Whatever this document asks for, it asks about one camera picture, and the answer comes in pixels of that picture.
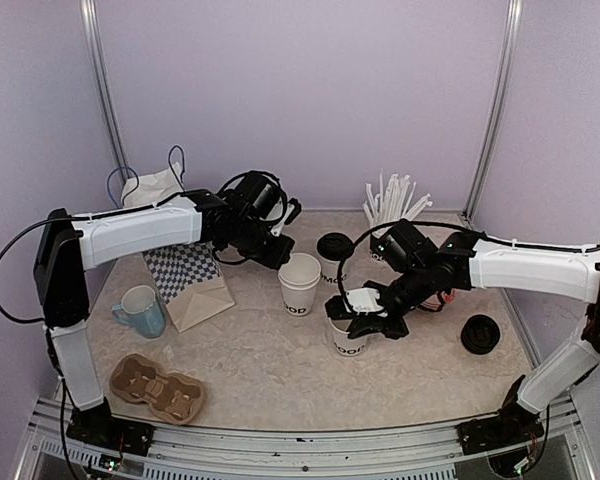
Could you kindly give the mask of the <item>white paper coffee cup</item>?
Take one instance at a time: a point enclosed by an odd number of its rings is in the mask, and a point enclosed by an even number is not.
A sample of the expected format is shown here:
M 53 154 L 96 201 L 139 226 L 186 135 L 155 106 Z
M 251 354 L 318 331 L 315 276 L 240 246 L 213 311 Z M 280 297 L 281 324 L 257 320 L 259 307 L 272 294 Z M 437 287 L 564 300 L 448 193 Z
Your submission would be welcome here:
M 367 350 L 370 335 L 350 339 L 348 327 L 352 320 L 330 320 L 332 344 L 338 354 L 344 357 L 355 357 Z
M 336 291 L 338 289 L 337 274 L 340 261 L 325 258 L 323 256 L 319 256 L 318 259 L 321 265 L 322 283 Z

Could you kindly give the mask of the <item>black coffee cup lid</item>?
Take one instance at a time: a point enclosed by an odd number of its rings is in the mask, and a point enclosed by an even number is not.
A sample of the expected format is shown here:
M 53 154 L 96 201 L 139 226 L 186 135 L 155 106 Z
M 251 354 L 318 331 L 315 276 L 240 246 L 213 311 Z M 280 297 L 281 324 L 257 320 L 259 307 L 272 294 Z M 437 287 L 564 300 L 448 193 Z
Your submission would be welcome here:
M 317 241 L 316 250 L 326 260 L 341 261 L 352 254 L 353 241 L 343 233 L 330 232 Z

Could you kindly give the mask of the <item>blue checkered paper bag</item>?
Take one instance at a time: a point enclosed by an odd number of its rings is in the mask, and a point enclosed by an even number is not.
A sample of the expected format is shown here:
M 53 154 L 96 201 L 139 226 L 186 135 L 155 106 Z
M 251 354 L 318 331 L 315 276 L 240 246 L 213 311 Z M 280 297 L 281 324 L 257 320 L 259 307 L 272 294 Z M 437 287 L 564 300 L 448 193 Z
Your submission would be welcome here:
M 138 175 L 126 167 L 127 175 L 119 196 L 107 191 L 117 208 L 141 206 L 164 200 L 184 190 L 184 149 L 175 145 L 167 156 L 168 168 Z M 218 263 L 208 244 L 174 245 L 143 254 L 161 298 L 161 306 L 180 333 L 227 311 L 235 305 Z

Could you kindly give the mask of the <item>brown cardboard cup carrier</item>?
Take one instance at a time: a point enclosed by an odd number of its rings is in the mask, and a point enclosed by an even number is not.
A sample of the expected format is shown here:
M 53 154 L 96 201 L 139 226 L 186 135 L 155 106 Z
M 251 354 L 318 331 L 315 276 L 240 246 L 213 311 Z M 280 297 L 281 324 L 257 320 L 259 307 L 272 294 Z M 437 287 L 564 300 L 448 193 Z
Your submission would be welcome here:
M 128 403 L 146 404 L 155 417 L 172 425 L 190 424 L 205 401 L 200 381 L 177 372 L 165 373 L 140 354 L 127 355 L 118 363 L 109 388 Z

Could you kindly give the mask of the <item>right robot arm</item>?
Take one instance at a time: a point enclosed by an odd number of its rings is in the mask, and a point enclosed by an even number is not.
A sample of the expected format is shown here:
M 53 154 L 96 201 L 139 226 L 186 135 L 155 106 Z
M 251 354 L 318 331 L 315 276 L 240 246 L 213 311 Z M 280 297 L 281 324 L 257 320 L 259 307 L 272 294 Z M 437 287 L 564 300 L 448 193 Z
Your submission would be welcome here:
M 569 297 L 587 306 L 572 335 L 511 386 L 491 423 L 492 436 L 511 444 L 554 398 L 600 364 L 600 244 L 534 245 L 456 226 L 437 246 L 420 232 L 422 225 L 401 219 L 380 227 L 384 233 L 374 251 L 398 273 L 397 279 L 341 289 L 326 302 L 330 319 L 348 321 L 349 338 L 372 333 L 403 338 L 408 334 L 405 315 L 451 289 L 518 289 Z

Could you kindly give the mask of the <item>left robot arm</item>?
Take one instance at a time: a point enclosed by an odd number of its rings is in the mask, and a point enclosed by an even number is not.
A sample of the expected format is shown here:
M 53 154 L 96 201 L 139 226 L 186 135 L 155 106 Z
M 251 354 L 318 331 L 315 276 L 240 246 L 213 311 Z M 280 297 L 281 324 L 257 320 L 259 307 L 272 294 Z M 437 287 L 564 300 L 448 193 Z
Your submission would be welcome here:
M 300 202 L 264 171 L 236 175 L 218 192 L 180 191 L 146 205 L 70 215 L 56 209 L 30 225 L 42 235 L 33 277 L 56 368 L 82 430 L 101 445 L 120 434 L 97 378 L 87 340 L 90 302 L 85 274 L 122 257 L 172 245 L 210 243 L 233 247 L 244 261 L 277 270 L 290 259 L 294 240 L 283 234 L 301 213 Z

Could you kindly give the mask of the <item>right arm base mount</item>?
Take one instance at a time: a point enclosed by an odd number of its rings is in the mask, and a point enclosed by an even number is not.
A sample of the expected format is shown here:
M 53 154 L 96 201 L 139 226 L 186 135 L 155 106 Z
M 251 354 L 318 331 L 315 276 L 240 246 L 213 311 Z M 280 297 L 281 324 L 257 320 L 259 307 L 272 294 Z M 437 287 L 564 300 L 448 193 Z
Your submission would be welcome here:
M 545 428 L 539 421 L 520 427 L 506 424 L 499 417 L 463 422 L 456 427 L 456 431 L 464 455 L 516 445 L 545 434 Z

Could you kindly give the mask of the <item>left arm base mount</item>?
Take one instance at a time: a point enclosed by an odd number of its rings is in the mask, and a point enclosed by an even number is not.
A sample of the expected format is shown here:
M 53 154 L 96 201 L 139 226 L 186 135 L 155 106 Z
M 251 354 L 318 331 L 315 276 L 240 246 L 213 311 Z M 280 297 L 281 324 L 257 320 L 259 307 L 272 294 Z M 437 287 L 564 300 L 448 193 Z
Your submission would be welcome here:
M 104 422 L 83 422 L 77 417 L 67 427 L 67 437 L 87 445 L 105 448 L 122 454 L 142 457 L 148 455 L 155 428 L 144 422 L 116 417 Z

